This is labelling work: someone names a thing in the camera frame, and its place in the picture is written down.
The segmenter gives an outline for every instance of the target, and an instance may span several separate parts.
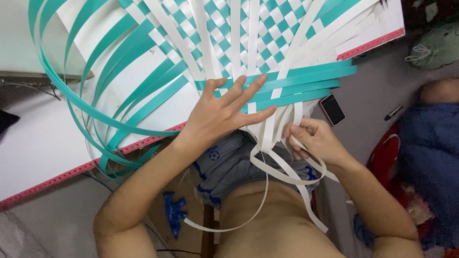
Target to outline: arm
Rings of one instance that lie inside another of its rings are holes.
[[[259,123],[275,112],[275,106],[255,114],[240,112],[263,85],[266,75],[261,75],[242,91],[245,80],[245,76],[239,77],[220,98],[215,98],[213,91],[226,79],[208,80],[187,125],[177,138],[105,201],[93,226],[99,257],[156,257],[142,223],[156,195],[216,140],[244,125]]]
[[[368,229],[379,236],[373,250],[376,258],[423,257],[414,222],[404,208],[355,160],[322,120],[303,118],[300,126],[288,124],[285,137],[297,159],[308,157],[290,136],[322,158],[350,196]]]

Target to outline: gray fabric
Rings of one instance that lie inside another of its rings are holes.
[[[236,187],[251,181],[266,180],[266,173],[250,162],[250,151],[255,145],[250,134],[236,130],[214,143],[193,163],[202,180],[197,189],[204,203],[220,209],[225,197]],[[290,154],[284,148],[275,146],[273,150],[291,165],[302,180],[317,179],[316,173],[306,161],[291,161]],[[258,153],[255,157],[262,161],[264,158],[273,168],[280,168],[268,155]],[[298,191],[294,185],[272,176],[269,179]],[[317,185],[318,182],[306,186],[310,195]]]

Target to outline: left hand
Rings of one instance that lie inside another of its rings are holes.
[[[241,113],[241,108],[252,99],[266,78],[266,74],[262,74],[242,90],[246,76],[240,76],[220,98],[215,97],[213,92],[226,83],[226,78],[207,80],[202,96],[177,140],[185,140],[195,151],[196,148],[204,151],[230,132],[249,124],[260,123],[273,115],[277,108],[275,105],[254,114]]]

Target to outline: smartphone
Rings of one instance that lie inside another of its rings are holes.
[[[341,109],[341,106],[333,93],[322,99],[320,101],[320,106],[324,110],[325,115],[332,126],[338,125],[346,118],[346,115]]]

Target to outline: hand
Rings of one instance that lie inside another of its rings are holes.
[[[241,108],[261,88],[266,77],[266,74],[260,75],[249,87],[242,90],[246,76],[240,76],[220,98],[216,98],[213,92],[226,83],[226,78],[208,80],[200,100],[177,138],[186,138],[188,145],[191,144],[201,152],[230,132],[245,125],[260,123],[273,115],[276,111],[274,105],[254,114],[241,113]]]
[[[323,120],[302,118],[300,126],[294,125],[292,121],[284,127],[284,136],[289,138],[293,156],[297,160],[308,158],[309,155],[293,141],[292,136],[320,157],[331,170],[339,170],[349,162],[356,161]]]

